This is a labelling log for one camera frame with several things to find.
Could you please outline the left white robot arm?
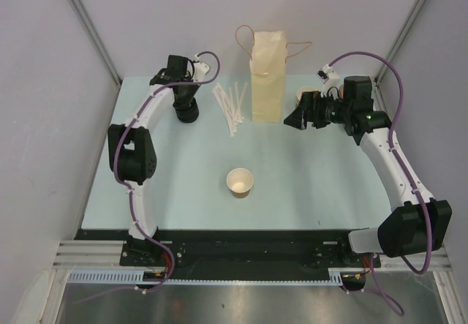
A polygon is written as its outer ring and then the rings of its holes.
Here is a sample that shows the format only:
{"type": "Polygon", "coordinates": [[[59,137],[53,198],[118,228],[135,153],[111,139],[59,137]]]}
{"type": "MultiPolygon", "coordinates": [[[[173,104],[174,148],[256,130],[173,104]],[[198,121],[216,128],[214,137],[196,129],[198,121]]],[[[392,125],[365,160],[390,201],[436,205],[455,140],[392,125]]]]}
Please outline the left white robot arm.
{"type": "Polygon", "coordinates": [[[124,124],[112,124],[107,130],[110,169],[117,182],[127,188],[131,226],[129,235],[139,240],[153,238],[156,217],[146,198],[157,157],[151,133],[168,108],[177,119],[191,124],[200,114],[195,94],[206,84],[210,66],[193,58],[170,55],[166,67],[149,82],[148,95],[124,124]]]}

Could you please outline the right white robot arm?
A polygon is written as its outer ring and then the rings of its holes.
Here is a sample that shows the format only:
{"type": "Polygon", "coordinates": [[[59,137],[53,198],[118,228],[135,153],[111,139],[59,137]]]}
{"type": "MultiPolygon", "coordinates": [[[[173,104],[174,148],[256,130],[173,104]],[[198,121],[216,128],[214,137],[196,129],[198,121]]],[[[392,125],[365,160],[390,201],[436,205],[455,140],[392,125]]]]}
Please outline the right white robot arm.
{"type": "Polygon", "coordinates": [[[354,230],[337,248],[345,266],[354,266],[364,253],[403,257],[442,247],[452,209],[437,200],[420,182],[391,131],[391,120],[374,109],[373,84],[366,76],[344,79],[342,97],[320,91],[302,91],[294,111],[284,124],[299,130],[343,125],[347,135],[370,159],[390,202],[390,215],[379,227],[354,230]]]}

